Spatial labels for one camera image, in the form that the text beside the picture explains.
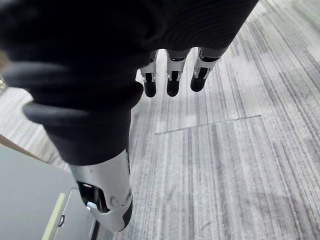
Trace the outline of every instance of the black fabric sleeve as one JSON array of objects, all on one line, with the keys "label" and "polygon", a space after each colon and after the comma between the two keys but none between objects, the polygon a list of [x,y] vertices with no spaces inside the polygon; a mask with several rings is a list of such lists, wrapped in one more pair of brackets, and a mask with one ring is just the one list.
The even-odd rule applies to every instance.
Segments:
[{"label": "black fabric sleeve", "polygon": [[67,163],[98,164],[128,147],[143,92],[136,72],[149,62],[141,43],[161,34],[164,19],[155,1],[0,1],[0,49],[12,62],[5,82],[31,93],[24,113]]}]

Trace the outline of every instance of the robotic arm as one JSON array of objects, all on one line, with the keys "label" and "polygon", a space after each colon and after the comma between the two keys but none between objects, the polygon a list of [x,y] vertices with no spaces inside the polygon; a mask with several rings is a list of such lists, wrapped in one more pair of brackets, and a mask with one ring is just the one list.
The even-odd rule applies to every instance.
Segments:
[{"label": "robotic arm", "polygon": [[200,91],[257,0],[0,1],[0,49],[9,86],[42,124],[76,180],[83,203],[114,232],[133,210],[128,153],[131,109],[156,94],[157,50],[167,52],[167,93],[179,91],[198,48],[191,89]]}]

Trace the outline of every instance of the robot fingertip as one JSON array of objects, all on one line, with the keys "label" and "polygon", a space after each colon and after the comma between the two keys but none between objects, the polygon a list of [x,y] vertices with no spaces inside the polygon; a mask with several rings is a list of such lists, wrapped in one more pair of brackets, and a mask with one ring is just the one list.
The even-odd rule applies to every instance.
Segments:
[{"label": "robot fingertip", "polygon": [[190,87],[191,87],[192,91],[197,93],[197,92],[200,92],[204,88],[205,83],[206,83],[206,79],[195,78],[195,76],[193,76],[192,80],[191,80]]},{"label": "robot fingertip", "polygon": [[145,82],[144,83],[144,92],[145,95],[149,98],[152,98],[157,93],[156,82]]},{"label": "robot fingertip", "polygon": [[179,81],[168,81],[166,92],[170,97],[176,96],[179,92]]}]

